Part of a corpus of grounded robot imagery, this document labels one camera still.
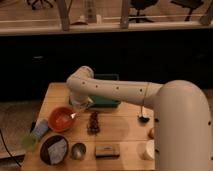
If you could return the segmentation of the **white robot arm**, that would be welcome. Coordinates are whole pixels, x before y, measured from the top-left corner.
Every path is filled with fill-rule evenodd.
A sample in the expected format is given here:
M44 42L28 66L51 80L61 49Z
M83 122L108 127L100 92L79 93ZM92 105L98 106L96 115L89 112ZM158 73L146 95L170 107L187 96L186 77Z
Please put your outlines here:
M97 95L151 109L156 171L213 171L211 111L195 84L101 80L82 66L67 78L67 86L71 103L78 107Z

